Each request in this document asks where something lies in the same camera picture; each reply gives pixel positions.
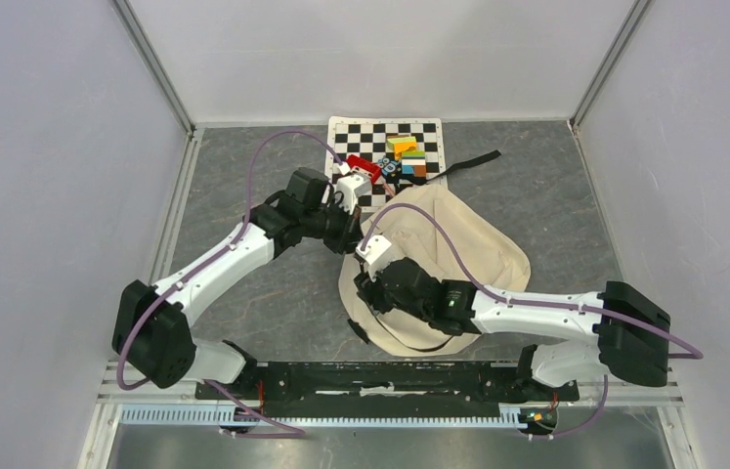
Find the cream canvas backpack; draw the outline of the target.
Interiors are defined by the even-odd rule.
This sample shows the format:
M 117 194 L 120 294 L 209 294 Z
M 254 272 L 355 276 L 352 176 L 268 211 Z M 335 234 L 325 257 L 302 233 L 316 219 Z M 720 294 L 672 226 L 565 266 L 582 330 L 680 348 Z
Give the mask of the cream canvas backpack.
M 526 253 L 449 189 L 440 184 L 405 189 L 387 204 L 398 203 L 417 206 L 431 215 L 449 235 L 467 270 L 483 285 L 526 289 L 532 273 Z M 380 208 L 373 215 L 381 217 L 374 232 L 389 239 L 427 274 L 439 280 L 467 279 L 444 238 L 422 215 L 408 208 L 389 212 Z M 357 296 L 354 277 L 359 273 L 355 256 L 345 256 L 338 288 L 348 325 L 366 343 L 395 357 L 420 358 L 457 354 L 479 337 L 447 335 L 400 310 L 374 316 Z

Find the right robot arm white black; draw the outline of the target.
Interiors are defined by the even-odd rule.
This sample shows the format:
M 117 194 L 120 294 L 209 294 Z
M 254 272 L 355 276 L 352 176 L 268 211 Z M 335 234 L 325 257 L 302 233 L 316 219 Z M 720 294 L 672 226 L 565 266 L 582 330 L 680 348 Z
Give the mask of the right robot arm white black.
M 630 285 L 610 281 L 603 292 L 535 294 L 437 279 L 410 258 L 355 275 L 356 294 L 376 319 L 405 313 L 447 338 L 524 333 L 556 339 L 523 349 L 517 391 L 538 399 L 551 388 L 610 373 L 625 382 L 667 382 L 670 317 Z

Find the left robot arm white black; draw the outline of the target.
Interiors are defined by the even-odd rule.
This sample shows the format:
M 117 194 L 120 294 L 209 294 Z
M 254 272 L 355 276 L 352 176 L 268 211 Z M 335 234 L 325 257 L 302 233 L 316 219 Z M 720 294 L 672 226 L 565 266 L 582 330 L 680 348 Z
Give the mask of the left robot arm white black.
M 234 398 L 249 396 L 257 372 L 248 357 L 227 341 L 194 337 L 193 325 L 241 279 L 305 238 L 337 254 L 352 253 L 363 237 L 359 198 L 370 189 L 360 173 L 330 180 L 310 168 L 297 169 L 285 189 L 251 208 L 232 232 L 186 267 L 154 284 L 128 284 L 112 349 L 160 389 L 190 378 L 217 381 Z

